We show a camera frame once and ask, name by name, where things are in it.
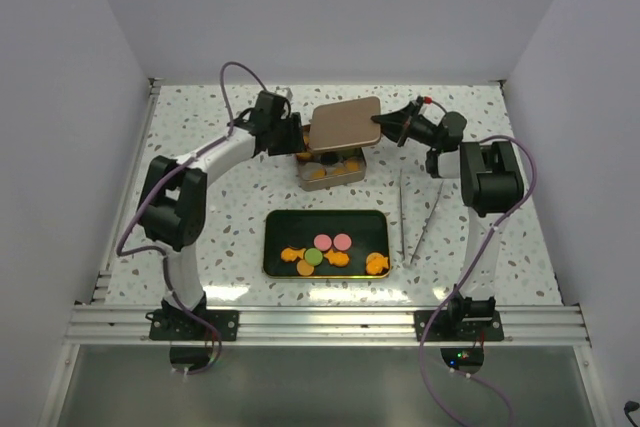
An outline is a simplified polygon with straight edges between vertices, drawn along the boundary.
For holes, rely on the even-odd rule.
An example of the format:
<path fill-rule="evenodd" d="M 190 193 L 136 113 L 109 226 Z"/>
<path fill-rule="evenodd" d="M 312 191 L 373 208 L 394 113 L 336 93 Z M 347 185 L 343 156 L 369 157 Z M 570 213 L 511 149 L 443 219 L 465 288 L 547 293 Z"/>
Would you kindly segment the gold tin lid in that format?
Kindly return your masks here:
<path fill-rule="evenodd" d="M 377 144 L 381 127 L 372 118 L 381 114 L 381 101 L 370 96 L 321 105 L 313 110 L 309 150 L 315 154 Z"/>

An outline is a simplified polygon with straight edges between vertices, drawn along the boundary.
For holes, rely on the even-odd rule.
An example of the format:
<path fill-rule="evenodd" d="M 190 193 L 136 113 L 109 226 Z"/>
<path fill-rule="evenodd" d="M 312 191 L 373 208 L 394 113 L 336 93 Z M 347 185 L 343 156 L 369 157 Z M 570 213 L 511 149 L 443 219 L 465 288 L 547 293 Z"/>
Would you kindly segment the silver metal tongs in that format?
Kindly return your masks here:
<path fill-rule="evenodd" d="M 400 169 L 398 175 L 399 229 L 403 265 L 411 266 L 435 218 L 444 182 L 429 180 L 426 185 L 412 171 Z"/>

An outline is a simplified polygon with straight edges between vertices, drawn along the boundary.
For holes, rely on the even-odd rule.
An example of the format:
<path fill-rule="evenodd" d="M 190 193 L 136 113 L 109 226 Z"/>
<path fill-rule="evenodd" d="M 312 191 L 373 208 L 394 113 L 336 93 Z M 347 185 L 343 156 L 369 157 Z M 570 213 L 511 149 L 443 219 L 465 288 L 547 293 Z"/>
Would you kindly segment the black sandwich cookie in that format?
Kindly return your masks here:
<path fill-rule="evenodd" d="M 320 162 L 325 166 L 332 166 L 337 164 L 339 161 L 339 156 L 335 152 L 325 152 L 320 156 Z"/>

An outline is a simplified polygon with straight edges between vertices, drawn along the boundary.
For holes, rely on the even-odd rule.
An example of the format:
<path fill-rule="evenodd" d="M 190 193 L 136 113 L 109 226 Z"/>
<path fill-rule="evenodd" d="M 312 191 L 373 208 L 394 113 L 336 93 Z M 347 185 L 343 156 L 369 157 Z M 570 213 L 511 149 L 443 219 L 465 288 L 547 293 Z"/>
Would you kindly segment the orange dotted cookie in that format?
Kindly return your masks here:
<path fill-rule="evenodd" d="M 317 169 L 314 170 L 312 172 L 310 172 L 307 175 L 307 179 L 308 180 L 318 180 L 318 179 L 322 179 L 326 176 L 326 171 L 324 169 Z"/>

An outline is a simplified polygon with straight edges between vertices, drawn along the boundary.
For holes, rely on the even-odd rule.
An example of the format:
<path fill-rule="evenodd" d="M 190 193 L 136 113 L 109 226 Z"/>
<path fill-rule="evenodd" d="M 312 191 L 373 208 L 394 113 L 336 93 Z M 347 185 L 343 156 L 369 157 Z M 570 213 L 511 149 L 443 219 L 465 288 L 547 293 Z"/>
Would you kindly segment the orange scalloped cookie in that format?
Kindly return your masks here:
<path fill-rule="evenodd" d="M 348 172 L 357 172 L 361 169 L 357 160 L 348 160 L 344 162 L 344 166 Z"/>

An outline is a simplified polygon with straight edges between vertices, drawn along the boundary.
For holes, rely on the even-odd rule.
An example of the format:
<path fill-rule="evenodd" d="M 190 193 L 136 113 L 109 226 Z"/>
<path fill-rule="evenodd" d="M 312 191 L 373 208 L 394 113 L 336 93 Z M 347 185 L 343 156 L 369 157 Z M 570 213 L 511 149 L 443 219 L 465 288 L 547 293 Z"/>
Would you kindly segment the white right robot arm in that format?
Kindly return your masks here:
<path fill-rule="evenodd" d="M 429 100 L 417 97 L 404 108 L 371 117 L 381 134 L 402 147 L 414 140 L 429 148 L 426 171 L 434 179 L 457 179 L 468 209 L 468 237 L 462 273 L 440 308 L 451 336 L 468 339 L 495 310 L 495 272 L 504 225 L 531 196 L 514 140 L 493 135 L 466 141 L 467 119 L 446 111 L 438 123 L 421 114 Z"/>

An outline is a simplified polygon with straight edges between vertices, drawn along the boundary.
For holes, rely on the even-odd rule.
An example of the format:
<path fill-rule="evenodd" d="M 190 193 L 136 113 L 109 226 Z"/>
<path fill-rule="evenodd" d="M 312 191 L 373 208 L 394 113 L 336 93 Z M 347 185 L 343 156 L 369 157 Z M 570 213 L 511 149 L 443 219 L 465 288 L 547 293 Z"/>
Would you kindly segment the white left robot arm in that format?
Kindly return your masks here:
<path fill-rule="evenodd" d="M 208 189 L 234 167 L 266 153 L 299 153 L 305 144 L 301 116 L 288 97 L 261 91 L 255 104 L 232 118 L 220 138 L 186 154 L 154 158 L 147 170 L 134 223 L 161 255 L 163 304 L 176 310 L 172 326 L 185 339 L 208 326 L 196 242 L 204 230 Z"/>

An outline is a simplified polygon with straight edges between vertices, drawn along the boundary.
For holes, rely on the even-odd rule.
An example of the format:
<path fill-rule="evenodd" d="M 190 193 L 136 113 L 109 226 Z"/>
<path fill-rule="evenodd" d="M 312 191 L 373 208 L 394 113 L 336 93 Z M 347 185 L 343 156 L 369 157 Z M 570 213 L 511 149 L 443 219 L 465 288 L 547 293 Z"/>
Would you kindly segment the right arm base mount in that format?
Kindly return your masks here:
<path fill-rule="evenodd" d="M 425 337 L 426 342 L 501 342 L 505 340 L 500 314 L 491 319 L 471 318 L 455 321 L 445 311 L 439 312 Z"/>

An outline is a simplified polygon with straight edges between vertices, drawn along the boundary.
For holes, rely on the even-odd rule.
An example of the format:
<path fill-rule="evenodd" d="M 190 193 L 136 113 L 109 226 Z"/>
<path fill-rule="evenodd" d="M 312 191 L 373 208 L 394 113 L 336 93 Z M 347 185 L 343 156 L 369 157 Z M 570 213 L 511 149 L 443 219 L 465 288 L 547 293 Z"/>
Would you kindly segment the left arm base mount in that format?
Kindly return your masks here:
<path fill-rule="evenodd" d="M 216 339 L 234 342 L 240 325 L 237 310 L 206 310 L 198 314 L 200 321 L 187 316 L 183 311 L 165 312 L 157 309 L 145 314 L 150 322 L 149 339 L 153 341 L 211 341 L 216 329 Z"/>

